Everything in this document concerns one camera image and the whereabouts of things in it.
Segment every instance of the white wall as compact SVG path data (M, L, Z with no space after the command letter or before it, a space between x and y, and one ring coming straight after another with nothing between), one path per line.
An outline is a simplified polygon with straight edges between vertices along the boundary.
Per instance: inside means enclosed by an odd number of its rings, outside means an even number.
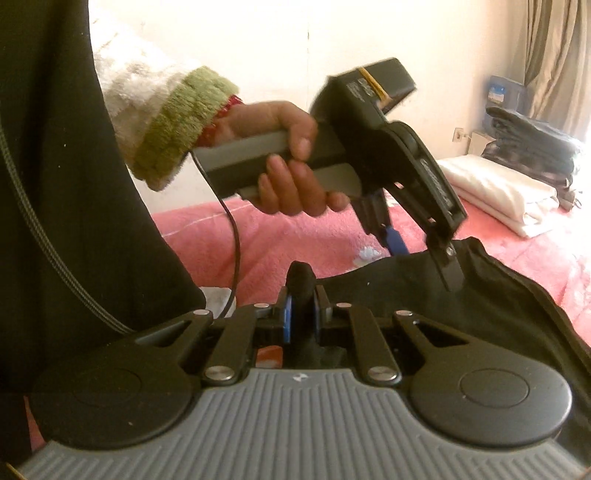
M98 0L172 57L196 57L241 87L246 102L307 109L329 74L398 57L418 91L391 114L436 158L461 155L453 130L480 125L490 75L522 79L526 0ZM210 194L190 165L152 210Z

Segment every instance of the sleeve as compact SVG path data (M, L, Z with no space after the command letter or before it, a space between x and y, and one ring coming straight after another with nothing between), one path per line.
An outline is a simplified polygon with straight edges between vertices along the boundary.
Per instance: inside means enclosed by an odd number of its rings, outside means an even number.
M162 190L238 89L199 62L169 59L92 4L90 35L121 154L136 178Z

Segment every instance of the electrical outlet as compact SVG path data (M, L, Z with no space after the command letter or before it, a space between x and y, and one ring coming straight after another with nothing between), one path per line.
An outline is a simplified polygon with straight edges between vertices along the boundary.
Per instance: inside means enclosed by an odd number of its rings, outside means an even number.
M465 134L464 134L464 129L463 128L456 128L453 131L453 140L452 142L461 142L462 140L464 140Z

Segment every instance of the pink blanket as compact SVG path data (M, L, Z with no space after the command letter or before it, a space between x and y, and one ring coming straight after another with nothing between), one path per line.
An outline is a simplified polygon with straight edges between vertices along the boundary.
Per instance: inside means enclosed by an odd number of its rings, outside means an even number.
M238 199L228 202L241 236L242 266L238 304L273 302L294 260L309 263L317 277L355 268L359 251L370 246L386 252L364 234L352 209L269 217ZM556 214L556 228L524 240L493 217L465 203L468 221L457 237L475 236L492 256L541 284L569 315L579 335L591 345L591 247L585 211ZM423 233L400 207L392 222L411 252L425 249ZM216 203L160 213L154 220L163 237L200 286L229 287L234 268L233 238Z

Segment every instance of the gray handle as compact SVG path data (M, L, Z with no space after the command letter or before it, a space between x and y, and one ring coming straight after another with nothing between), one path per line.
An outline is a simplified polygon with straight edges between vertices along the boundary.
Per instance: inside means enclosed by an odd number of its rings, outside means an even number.
M287 131L245 138L215 148L196 148L193 154L219 196L238 193L244 199L257 197L258 177L266 171L269 155L291 158ZM351 198L361 196L361 181L347 162L343 145L326 124L319 126L308 164L325 191L343 192Z

